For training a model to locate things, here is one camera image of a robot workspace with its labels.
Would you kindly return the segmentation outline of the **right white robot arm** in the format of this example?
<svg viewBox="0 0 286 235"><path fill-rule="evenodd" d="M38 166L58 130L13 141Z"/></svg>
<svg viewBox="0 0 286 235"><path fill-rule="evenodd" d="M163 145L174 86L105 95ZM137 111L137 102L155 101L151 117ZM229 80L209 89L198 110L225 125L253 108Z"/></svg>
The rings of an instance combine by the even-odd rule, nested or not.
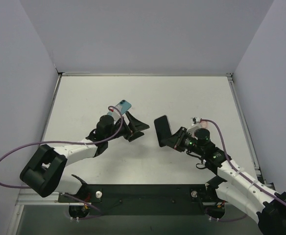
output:
<svg viewBox="0 0 286 235"><path fill-rule="evenodd" d="M175 134L166 129L157 132L157 138L161 147L187 151L199 158L215 174L206 183L207 191L253 219L262 234L286 235L286 192L279 194L245 172L211 142L207 129L199 128L194 134L184 127Z"/></svg>

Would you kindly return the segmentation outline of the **black phone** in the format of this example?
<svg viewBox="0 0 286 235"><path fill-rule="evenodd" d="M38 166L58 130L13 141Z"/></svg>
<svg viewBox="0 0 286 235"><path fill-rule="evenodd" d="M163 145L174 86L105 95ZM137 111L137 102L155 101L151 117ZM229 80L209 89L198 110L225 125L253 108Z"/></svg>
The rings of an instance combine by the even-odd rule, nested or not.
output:
<svg viewBox="0 0 286 235"><path fill-rule="evenodd" d="M160 147L166 146L166 140L171 137L171 128L169 120L166 115L163 115L154 120L154 126L156 130L157 140Z"/></svg>

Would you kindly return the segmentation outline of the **teal phone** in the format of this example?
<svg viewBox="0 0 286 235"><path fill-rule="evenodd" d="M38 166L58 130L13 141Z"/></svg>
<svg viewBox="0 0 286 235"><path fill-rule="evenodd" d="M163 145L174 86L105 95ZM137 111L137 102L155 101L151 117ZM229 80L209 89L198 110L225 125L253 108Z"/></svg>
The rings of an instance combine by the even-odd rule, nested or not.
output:
<svg viewBox="0 0 286 235"><path fill-rule="evenodd" d="M115 107L121 112L122 115L124 115L132 107L132 105L123 99L117 105L115 105ZM120 117L119 113L115 109L109 109L107 115L112 116L115 121Z"/></svg>

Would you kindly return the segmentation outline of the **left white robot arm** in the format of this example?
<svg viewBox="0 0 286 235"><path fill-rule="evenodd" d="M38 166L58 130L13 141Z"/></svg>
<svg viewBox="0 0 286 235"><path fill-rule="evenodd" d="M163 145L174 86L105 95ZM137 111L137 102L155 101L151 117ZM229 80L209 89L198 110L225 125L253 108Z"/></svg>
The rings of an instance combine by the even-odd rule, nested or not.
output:
<svg viewBox="0 0 286 235"><path fill-rule="evenodd" d="M75 162L101 155L108 142L120 137L132 142L144 135L149 125L137 120L129 112L114 120L111 115L100 117L96 128L77 144L51 147L42 144L20 173L20 179L41 197L53 192L68 193L75 201L82 201L87 195L88 185L76 174L65 173L65 168Z"/></svg>

